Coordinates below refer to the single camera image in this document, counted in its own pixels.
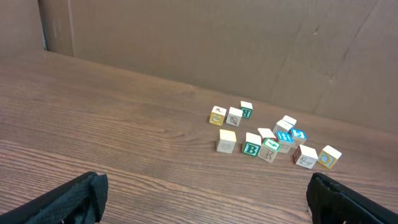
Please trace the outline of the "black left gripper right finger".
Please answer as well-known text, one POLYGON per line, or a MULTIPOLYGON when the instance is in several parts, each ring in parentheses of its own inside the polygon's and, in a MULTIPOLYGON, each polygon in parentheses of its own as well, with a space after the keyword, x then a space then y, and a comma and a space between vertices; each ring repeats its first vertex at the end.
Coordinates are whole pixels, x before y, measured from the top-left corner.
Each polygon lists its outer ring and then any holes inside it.
POLYGON ((397 214, 332 178, 315 172, 306 192, 313 224, 397 223, 397 214))

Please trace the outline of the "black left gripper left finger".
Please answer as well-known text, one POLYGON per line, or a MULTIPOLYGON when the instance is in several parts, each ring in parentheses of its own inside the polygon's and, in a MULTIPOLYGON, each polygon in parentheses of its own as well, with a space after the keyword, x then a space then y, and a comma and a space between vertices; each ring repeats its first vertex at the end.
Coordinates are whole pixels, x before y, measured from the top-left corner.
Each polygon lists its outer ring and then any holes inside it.
POLYGON ((108 199, 108 177, 81 176, 1 215, 1 224, 99 223, 108 199))

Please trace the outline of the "white block number 3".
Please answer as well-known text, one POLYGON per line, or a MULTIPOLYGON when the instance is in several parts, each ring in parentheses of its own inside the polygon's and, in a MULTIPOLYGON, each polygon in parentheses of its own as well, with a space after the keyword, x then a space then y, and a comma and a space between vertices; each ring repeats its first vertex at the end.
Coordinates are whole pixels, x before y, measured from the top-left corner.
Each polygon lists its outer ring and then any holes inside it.
POLYGON ((293 154, 294 164, 306 169, 312 169, 318 160, 318 154, 314 148, 300 144, 293 154))

